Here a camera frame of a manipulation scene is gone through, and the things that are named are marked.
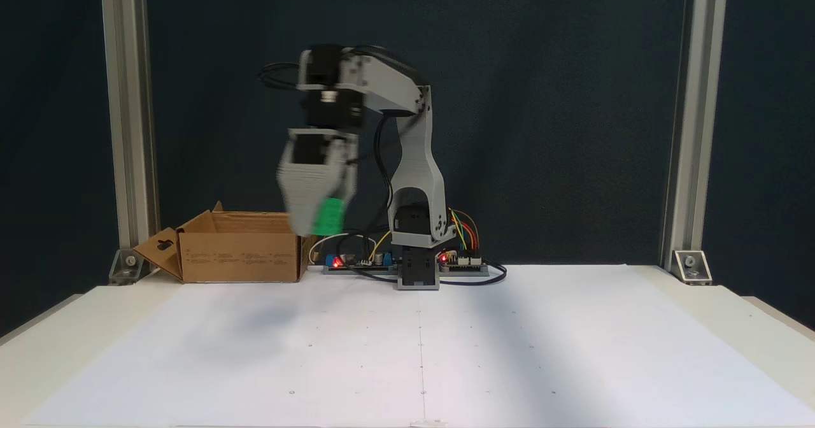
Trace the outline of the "grey angular gripper finger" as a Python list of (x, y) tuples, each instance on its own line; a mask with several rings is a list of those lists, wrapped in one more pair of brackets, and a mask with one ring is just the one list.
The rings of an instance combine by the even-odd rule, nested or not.
[(341, 160), (339, 185), (336, 190), (336, 198), (341, 203), (341, 219), (348, 210), (350, 201), (354, 199), (357, 192), (358, 164), (356, 161)]

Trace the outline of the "grey rounded gripper finger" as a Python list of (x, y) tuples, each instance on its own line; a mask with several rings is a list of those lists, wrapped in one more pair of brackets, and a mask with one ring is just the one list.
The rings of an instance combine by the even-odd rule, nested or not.
[(315, 234), (315, 222), (324, 199), (336, 187), (336, 168), (326, 164), (280, 161), (277, 181), (288, 213), (289, 225), (298, 236)]

